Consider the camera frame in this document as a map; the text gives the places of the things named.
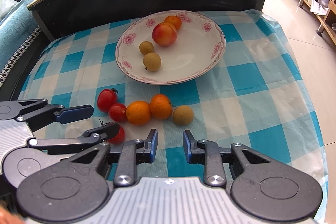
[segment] cabinet leg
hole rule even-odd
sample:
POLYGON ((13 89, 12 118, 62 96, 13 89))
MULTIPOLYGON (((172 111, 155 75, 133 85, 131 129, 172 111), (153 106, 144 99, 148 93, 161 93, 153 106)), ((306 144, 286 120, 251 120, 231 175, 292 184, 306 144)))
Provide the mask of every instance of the cabinet leg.
POLYGON ((298 4, 298 7, 300 7, 301 9, 303 9, 302 5, 303 5, 303 0, 300 0, 299 4, 298 4))
POLYGON ((316 30, 316 33, 322 37, 322 33, 324 32, 324 27, 322 24, 320 24, 319 28, 316 30))

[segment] red tomato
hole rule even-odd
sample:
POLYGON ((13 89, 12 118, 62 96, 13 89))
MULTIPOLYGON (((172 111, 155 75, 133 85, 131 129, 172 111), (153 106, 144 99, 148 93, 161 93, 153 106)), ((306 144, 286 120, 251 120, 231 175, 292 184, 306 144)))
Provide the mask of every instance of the red tomato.
POLYGON ((107 113, 111 105, 114 105, 118 101, 118 91, 115 89, 102 90, 97 99, 97 107, 100 111, 107 113))
POLYGON ((110 106, 109 116, 115 122, 125 122, 127 121, 126 117, 126 106, 122 103, 115 103, 110 106))
POLYGON ((108 142, 112 144, 120 144, 124 141, 124 139, 125 139, 125 130, 121 127, 121 125, 119 125, 118 134, 114 138, 109 139, 108 142))

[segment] white plate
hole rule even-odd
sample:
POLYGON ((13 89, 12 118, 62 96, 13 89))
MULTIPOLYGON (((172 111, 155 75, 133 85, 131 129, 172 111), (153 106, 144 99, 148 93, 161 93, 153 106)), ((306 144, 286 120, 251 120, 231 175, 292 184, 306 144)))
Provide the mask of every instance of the white plate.
POLYGON ((134 80, 152 85, 172 85, 194 79, 210 70, 222 57, 225 37, 220 27, 210 18, 189 11, 171 10, 144 17, 132 24, 119 38, 115 59, 119 68, 134 80), (154 26, 167 16, 177 15, 182 27, 177 40, 162 47, 152 40, 154 26), (145 69, 139 45, 150 41, 161 58, 155 72, 145 69))

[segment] checkered tablecloth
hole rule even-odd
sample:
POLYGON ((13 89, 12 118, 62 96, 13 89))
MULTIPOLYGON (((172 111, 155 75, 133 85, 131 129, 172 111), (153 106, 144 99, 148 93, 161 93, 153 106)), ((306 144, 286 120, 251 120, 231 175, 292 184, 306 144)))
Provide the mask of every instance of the checkered tablecloth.
MULTIPOLYGON (((93 117, 68 125, 51 124, 38 138, 77 137, 110 121, 96 107, 104 88, 119 91, 126 106, 150 102, 158 93, 173 106, 189 105, 195 119, 188 126, 196 139, 222 147, 240 142, 298 168, 320 182, 324 199, 315 219, 323 223, 328 188, 325 149, 314 107, 295 57, 278 22, 255 11, 204 12, 223 30, 226 51, 208 73, 182 84, 154 86, 128 78, 117 66, 120 35, 136 20, 125 20, 77 32, 52 42, 28 76, 20 99, 46 98, 65 107, 91 104, 93 117)), ((140 176, 200 176, 201 165, 186 163, 182 131, 172 119, 152 119, 137 127, 125 122, 126 139, 159 133, 156 160, 138 166, 140 176)))

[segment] tiled floor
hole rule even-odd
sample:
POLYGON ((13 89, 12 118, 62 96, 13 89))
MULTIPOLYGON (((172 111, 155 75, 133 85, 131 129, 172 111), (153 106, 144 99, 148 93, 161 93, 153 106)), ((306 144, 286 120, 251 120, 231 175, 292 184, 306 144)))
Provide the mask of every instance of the tiled floor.
POLYGON ((299 0, 265 0, 263 12, 277 20, 293 48, 314 104, 327 153, 329 193, 325 222, 336 222, 336 46, 315 30, 319 21, 299 0))

